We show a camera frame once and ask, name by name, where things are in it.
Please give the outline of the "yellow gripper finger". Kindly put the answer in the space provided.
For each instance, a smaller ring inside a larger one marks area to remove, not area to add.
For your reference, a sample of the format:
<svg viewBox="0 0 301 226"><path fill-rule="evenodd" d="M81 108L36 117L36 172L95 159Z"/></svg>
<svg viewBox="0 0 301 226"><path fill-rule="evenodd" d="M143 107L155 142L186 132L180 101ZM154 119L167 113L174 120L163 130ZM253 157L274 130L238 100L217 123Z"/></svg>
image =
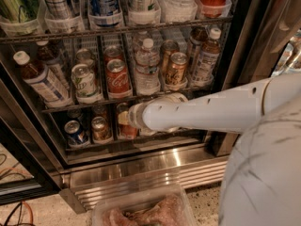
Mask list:
<svg viewBox="0 0 301 226"><path fill-rule="evenodd" d="M122 125L128 125L129 124L128 112L127 111L123 111L123 112L120 112L118 114L118 122L119 122L119 124L122 124Z"/></svg>

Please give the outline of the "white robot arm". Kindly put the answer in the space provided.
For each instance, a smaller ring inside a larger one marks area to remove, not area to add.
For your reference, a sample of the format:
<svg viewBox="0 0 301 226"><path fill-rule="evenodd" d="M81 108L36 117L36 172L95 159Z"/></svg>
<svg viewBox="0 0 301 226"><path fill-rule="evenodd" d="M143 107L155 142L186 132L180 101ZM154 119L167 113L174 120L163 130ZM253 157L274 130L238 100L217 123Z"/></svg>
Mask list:
<svg viewBox="0 0 301 226"><path fill-rule="evenodd" d="M219 201L219 226L301 226L301 74L265 78L193 100L180 93L133 105L138 129L239 134Z"/></svg>

